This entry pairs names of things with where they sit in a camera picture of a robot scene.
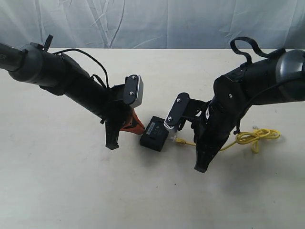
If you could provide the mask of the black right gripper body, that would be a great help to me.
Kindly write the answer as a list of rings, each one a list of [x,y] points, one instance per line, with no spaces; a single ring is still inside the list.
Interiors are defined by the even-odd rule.
[[[206,172],[236,126],[238,102],[235,99],[212,99],[208,102],[190,99],[185,111],[192,122],[196,143],[194,169]]]

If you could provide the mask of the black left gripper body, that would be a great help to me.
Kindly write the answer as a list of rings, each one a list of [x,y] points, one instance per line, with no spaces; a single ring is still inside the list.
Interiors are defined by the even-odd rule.
[[[132,129],[132,108],[123,101],[124,84],[115,85],[107,92],[110,97],[103,109],[101,124],[105,124],[105,146],[114,150],[119,147],[120,131]]]

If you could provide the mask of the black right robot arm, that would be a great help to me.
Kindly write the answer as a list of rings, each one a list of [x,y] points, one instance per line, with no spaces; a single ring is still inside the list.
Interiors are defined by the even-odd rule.
[[[191,125],[196,143],[194,169],[202,173],[252,105],[305,100],[305,52],[291,50],[238,67],[218,77],[213,91],[212,100],[198,109],[201,115]]]

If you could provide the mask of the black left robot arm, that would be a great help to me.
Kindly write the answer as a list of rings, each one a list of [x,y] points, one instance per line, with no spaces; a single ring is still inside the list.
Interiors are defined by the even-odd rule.
[[[51,94],[65,95],[101,119],[105,125],[106,147],[118,148],[120,131],[141,135],[145,127],[135,108],[142,103],[143,82],[139,75],[107,87],[96,75],[89,75],[66,54],[47,52],[39,44],[21,50],[0,45],[0,67],[16,81],[38,85]]]

